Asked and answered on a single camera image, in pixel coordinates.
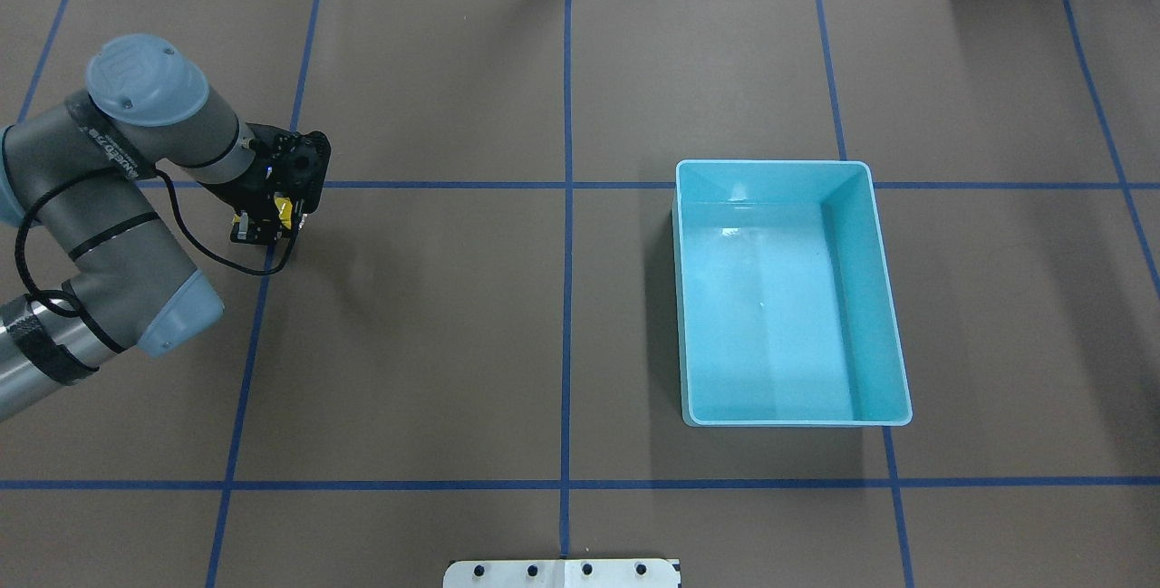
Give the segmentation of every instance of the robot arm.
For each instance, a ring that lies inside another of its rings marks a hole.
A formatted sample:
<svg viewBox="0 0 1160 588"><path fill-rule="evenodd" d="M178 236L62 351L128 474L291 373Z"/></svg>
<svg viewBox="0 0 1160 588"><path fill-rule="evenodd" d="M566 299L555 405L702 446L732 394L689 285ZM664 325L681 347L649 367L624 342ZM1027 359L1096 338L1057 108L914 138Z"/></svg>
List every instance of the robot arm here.
<svg viewBox="0 0 1160 588"><path fill-rule="evenodd" d="M318 208L329 143L241 122L195 64L152 35L113 39L88 65L86 89L0 132L0 220L23 225L17 271L30 288L0 306L0 421L128 348L159 356L222 315L135 183L161 174L161 159L234 209L232 241L292 246ZM35 288L23 266L34 219L79 269L59 290Z"/></svg>

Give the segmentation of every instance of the table surface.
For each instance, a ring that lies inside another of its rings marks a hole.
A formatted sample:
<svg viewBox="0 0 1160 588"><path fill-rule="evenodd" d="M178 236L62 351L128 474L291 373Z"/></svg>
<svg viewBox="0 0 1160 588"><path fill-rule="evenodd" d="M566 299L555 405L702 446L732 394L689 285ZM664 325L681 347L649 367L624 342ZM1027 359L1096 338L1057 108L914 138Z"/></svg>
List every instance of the table surface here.
<svg viewBox="0 0 1160 588"><path fill-rule="evenodd" d="M0 426L0 583L1160 583L1160 0L2 1L0 122L154 31L335 153L285 273ZM912 424L682 422L691 158L869 164Z"/></svg>

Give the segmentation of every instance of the white bracket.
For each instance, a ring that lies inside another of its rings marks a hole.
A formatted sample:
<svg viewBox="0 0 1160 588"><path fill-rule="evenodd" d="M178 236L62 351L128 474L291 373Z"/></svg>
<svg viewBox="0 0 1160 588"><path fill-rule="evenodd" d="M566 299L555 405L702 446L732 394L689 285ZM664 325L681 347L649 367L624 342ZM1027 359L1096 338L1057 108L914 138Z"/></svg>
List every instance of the white bracket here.
<svg viewBox="0 0 1160 588"><path fill-rule="evenodd" d="M443 588L681 588L681 562L668 559L459 561Z"/></svg>

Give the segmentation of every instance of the light blue tray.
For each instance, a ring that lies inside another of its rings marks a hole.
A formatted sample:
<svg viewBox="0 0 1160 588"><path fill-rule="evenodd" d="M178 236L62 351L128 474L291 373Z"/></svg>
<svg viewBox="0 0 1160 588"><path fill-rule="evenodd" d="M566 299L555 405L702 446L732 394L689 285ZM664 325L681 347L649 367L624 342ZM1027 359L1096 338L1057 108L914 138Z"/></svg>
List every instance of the light blue tray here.
<svg viewBox="0 0 1160 588"><path fill-rule="evenodd" d="M865 164L686 159L673 234L684 422L911 422Z"/></svg>

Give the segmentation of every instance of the blue joint cap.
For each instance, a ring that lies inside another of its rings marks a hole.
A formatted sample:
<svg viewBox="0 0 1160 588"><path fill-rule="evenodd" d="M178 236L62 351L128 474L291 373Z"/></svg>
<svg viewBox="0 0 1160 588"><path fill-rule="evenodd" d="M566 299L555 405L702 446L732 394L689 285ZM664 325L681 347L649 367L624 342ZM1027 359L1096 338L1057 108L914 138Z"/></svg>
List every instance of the blue joint cap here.
<svg viewBox="0 0 1160 588"><path fill-rule="evenodd" d="M160 357L197 336L220 319L225 305L201 269L195 270L145 328L137 347Z"/></svg>
<svg viewBox="0 0 1160 588"><path fill-rule="evenodd" d="M88 60L85 87L93 102L133 126L169 126L205 106L210 85L197 65L157 35L109 39Z"/></svg>
<svg viewBox="0 0 1160 588"><path fill-rule="evenodd" d="M13 191L8 181L8 166L3 161L3 139L5 135L8 135L8 129L0 130L0 222L16 228L24 219L24 208L16 201L16 191Z"/></svg>

